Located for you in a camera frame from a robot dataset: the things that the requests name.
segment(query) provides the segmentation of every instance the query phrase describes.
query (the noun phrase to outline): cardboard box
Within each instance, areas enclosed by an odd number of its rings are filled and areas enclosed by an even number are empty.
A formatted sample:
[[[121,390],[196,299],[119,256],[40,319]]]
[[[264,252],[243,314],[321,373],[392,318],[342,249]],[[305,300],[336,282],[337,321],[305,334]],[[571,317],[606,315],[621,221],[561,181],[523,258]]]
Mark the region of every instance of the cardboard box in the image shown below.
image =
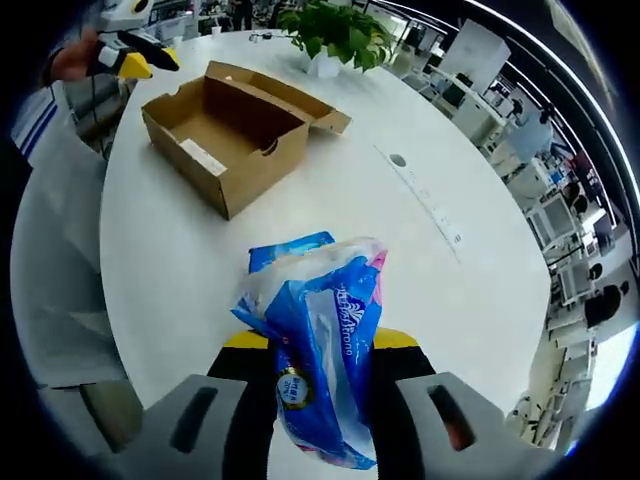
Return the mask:
[[[273,78],[211,62],[206,75],[142,107],[153,144],[227,220],[304,158],[310,126],[350,118]]]

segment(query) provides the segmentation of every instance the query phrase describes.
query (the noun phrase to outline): white round table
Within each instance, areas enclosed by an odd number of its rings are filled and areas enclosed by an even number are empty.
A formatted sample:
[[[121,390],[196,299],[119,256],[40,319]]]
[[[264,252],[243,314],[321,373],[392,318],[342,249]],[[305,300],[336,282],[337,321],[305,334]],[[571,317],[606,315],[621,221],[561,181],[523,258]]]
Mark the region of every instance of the white round table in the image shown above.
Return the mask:
[[[180,71],[156,71],[138,84],[113,144],[102,198],[102,279],[116,344],[143,406],[189,374],[206,374],[224,342],[246,328],[229,308],[249,248],[328,230],[337,240],[365,235],[387,245],[381,325],[413,336],[437,371],[511,409],[528,384],[549,276],[501,180],[450,121],[382,68],[312,78],[287,39],[248,37],[182,43]],[[302,165],[229,222],[153,148],[140,113],[147,101],[203,75],[210,60],[292,84],[353,119],[342,136],[312,131]],[[387,160],[392,153],[406,160],[417,187]],[[458,248],[416,189],[446,211],[463,237]],[[274,478],[375,474],[310,459],[277,423]]]

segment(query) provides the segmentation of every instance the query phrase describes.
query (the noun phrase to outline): plastic bag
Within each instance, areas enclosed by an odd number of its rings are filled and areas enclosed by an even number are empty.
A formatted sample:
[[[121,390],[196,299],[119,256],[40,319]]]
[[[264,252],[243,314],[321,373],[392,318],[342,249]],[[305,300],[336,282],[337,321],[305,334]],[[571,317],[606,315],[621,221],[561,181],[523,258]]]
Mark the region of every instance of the plastic bag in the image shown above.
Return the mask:
[[[250,274],[232,311],[278,344],[278,415],[294,443],[329,463],[366,470],[376,463],[367,423],[369,353],[387,252],[375,239],[356,238],[300,253]]]

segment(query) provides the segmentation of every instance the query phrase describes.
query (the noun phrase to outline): green leaves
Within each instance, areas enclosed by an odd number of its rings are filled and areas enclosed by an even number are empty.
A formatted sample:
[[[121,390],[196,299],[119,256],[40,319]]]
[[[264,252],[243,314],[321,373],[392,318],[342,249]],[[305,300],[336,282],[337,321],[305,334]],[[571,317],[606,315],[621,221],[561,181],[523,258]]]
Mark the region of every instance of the green leaves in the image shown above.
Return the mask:
[[[383,63],[391,50],[391,35],[373,17],[351,7],[312,0],[299,12],[285,11],[278,26],[292,34],[291,43],[315,57],[323,45],[342,63],[354,60],[363,72]]]
[[[307,54],[310,58],[315,57],[320,53],[322,49],[322,39],[320,37],[313,37],[304,42],[304,46],[307,47]]]

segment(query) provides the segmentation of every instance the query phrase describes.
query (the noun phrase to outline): white label on box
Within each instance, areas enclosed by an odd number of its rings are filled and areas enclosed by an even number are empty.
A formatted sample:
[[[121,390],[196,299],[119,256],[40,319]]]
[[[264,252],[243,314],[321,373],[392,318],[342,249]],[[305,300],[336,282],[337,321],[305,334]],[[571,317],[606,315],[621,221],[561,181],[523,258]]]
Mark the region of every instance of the white label on box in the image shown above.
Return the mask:
[[[204,150],[200,145],[196,142],[187,138],[184,140],[180,146],[191,155],[200,165],[206,168],[210,173],[215,175],[216,177],[222,175],[222,173],[227,169],[222,163],[209,155],[206,150]]]

